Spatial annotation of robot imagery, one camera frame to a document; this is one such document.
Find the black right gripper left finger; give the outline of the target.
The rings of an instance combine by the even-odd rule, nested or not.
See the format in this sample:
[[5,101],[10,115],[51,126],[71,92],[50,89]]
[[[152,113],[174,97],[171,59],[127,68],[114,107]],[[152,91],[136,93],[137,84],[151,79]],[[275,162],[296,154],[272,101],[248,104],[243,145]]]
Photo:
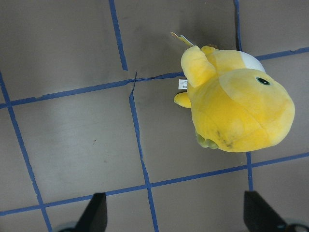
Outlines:
[[60,232],[104,232],[107,228],[106,193],[95,193],[74,227]]

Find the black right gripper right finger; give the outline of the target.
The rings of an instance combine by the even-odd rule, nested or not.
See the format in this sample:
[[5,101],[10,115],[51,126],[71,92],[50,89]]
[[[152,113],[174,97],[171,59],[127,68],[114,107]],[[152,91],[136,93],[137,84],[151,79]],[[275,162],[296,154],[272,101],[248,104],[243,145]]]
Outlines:
[[301,223],[287,223],[257,191],[244,192],[243,220],[250,232],[307,232]]

